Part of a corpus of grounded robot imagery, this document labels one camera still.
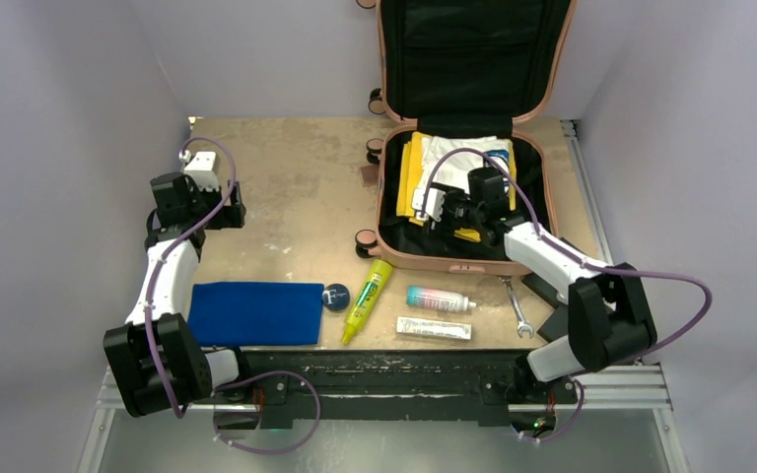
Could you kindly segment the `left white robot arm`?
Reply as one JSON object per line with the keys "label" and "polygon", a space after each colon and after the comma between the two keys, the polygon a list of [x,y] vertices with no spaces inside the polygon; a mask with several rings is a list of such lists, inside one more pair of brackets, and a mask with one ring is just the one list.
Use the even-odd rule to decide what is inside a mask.
{"label": "left white robot arm", "polygon": [[103,336],[123,406],[134,418],[165,410],[182,416],[215,388],[241,403],[253,393],[254,376],[241,367],[237,351],[202,349],[185,315],[206,231],[244,225],[240,187],[235,181],[208,187],[181,171],[150,185],[155,207],[146,219],[145,279],[124,323]]}

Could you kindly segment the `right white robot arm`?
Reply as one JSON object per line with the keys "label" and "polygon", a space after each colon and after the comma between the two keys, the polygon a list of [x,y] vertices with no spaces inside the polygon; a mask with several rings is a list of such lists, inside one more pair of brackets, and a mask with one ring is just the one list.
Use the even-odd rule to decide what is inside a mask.
{"label": "right white robot arm", "polygon": [[553,381],[599,372],[636,356],[657,340],[642,280],[633,267],[610,266],[586,256],[532,221],[532,211],[511,206],[499,167],[472,170],[466,188],[427,182],[423,198],[428,234],[450,237],[476,231],[506,257],[552,286],[567,307],[566,335],[516,363],[514,387],[528,401],[548,393]]}

